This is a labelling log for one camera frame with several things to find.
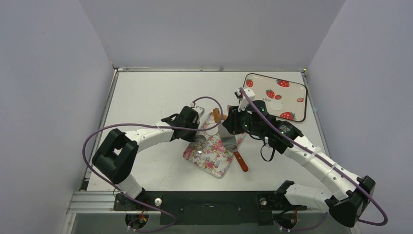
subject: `gray wall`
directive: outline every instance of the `gray wall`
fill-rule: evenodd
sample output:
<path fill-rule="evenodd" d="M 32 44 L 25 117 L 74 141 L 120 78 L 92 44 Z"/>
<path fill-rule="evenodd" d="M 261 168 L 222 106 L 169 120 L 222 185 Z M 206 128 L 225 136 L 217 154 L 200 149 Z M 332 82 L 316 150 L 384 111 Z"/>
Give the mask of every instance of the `gray wall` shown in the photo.
<path fill-rule="evenodd" d="M 364 234 L 413 233 L 413 1 L 347 0 L 308 67 L 331 157 L 376 180 L 389 215 Z M 381 221 L 374 205 L 364 219 Z"/>
<path fill-rule="evenodd" d="M 344 0 L 79 0 L 116 67 L 306 68 Z"/>
<path fill-rule="evenodd" d="M 113 69 L 76 0 L 1 1 L 0 32 L 0 233 L 59 233 Z"/>

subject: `orange handle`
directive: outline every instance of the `orange handle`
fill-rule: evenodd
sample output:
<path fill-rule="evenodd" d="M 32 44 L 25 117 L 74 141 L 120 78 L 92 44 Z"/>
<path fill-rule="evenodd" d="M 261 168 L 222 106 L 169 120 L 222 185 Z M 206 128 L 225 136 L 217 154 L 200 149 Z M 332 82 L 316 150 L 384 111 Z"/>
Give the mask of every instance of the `orange handle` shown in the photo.
<path fill-rule="evenodd" d="M 226 115 L 221 115 L 221 114 L 219 113 L 218 108 L 213 109 L 213 110 L 212 110 L 212 113 L 214 114 L 214 121 L 215 121 L 215 123 L 218 123 L 218 122 L 219 122 L 219 120 L 221 119 L 221 116 L 222 116 L 222 120 L 223 120 L 223 121 L 225 121 L 226 118 L 228 117 L 228 116 L 226 116 Z"/>
<path fill-rule="evenodd" d="M 248 171 L 248 166 L 246 165 L 244 159 L 241 157 L 241 154 L 237 151 L 237 152 L 234 152 L 234 156 L 237 159 L 238 163 L 240 164 L 241 169 L 244 172 L 247 172 Z"/>

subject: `red-brown handle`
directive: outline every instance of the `red-brown handle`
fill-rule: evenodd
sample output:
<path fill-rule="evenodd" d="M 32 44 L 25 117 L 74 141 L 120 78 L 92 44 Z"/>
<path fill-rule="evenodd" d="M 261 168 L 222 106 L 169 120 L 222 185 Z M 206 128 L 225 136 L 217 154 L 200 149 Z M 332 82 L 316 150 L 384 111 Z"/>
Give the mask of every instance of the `red-brown handle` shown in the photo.
<path fill-rule="evenodd" d="M 241 157 L 241 154 L 237 151 L 237 152 L 234 152 L 234 156 L 237 159 L 238 163 L 240 164 L 241 169 L 243 171 L 247 172 L 248 171 L 248 166 L 246 165 L 243 157 Z"/>

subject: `strawberry tray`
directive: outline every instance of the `strawberry tray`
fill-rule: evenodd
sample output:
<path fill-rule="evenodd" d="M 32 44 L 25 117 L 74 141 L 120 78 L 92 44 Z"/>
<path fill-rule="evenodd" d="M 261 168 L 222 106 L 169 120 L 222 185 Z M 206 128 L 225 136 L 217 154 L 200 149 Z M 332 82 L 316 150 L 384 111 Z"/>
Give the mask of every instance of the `strawberry tray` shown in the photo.
<path fill-rule="evenodd" d="M 305 120 L 306 86 L 251 73 L 245 77 L 244 87 L 254 91 L 255 100 L 265 101 L 269 114 L 295 122 Z"/>

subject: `bolt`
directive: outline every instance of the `bolt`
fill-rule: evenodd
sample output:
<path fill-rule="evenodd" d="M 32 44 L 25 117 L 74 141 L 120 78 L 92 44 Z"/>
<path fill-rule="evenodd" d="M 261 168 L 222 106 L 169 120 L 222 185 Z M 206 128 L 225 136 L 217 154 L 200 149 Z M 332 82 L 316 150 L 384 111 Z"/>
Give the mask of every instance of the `bolt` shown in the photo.
<path fill-rule="evenodd" d="M 160 198 L 155 199 L 155 206 L 160 206 L 162 204 L 162 200 Z"/>
<path fill-rule="evenodd" d="M 261 198 L 261 199 L 260 199 L 260 204 L 261 204 L 262 206 L 265 206 L 265 205 L 267 204 L 267 200 L 266 200 L 265 198 Z"/>

